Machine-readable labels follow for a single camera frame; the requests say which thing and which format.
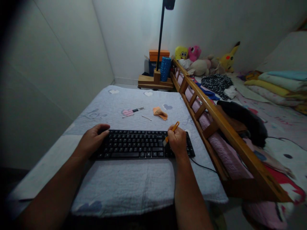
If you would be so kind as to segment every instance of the white wall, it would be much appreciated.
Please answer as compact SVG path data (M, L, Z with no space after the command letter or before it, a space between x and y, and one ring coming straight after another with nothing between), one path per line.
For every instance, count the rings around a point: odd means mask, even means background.
M144 55L157 49L162 0L93 0L115 81L138 79ZM200 45L201 56L216 57L241 45L234 69L249 71L307 15L306 0L176 0L165 10L162 49Z
M114 77L90 0L30 0L1 69L2 166L31 169Z
M257 67L257 70L307 71L307 31L289 33Z

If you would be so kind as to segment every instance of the orange brush handle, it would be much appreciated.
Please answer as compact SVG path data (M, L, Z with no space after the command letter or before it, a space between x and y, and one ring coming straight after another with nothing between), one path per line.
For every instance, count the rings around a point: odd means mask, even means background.
M177 129L178 125L179 125L179 121L177 121L176 124L174 125L174 127L173 127L173 129L172 129L173 132ZM167 136L167 137L165 138L165 140L166 140L166 143L167 143L167 142L169 141L169 136Z

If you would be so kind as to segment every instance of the cleaning brush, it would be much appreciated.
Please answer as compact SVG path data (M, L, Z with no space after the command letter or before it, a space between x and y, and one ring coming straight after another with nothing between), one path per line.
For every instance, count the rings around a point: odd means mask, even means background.
M176 124L174 125L174 127L172 129L173 132L177 129L178 125L179 125L179 121L177 121ZM169 137L168 136L163 141L163 147L166 148L166 149L170 148L170 146L169 146Z

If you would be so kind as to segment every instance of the keyboard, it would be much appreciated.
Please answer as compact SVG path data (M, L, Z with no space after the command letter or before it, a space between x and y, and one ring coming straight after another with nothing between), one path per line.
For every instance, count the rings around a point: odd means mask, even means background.
M163 147L166 131L110 130L91 160L174 158L170 148ZM186 133L186 150L194 157L194 149Z

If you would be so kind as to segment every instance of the black lamp pole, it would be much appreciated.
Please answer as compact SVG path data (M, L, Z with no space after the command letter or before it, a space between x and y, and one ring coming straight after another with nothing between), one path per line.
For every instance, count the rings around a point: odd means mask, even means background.
M161 15L161 26L160 26L160 38L159 38L159 49L158 49L158 60L156 65L156 71L159 69L159 61L160 61L160 50L161 50L161 39L162 39L162 29L163 29L163 19L164 19L164 8L165 8L165 0L163 0L162 4L162 15Z

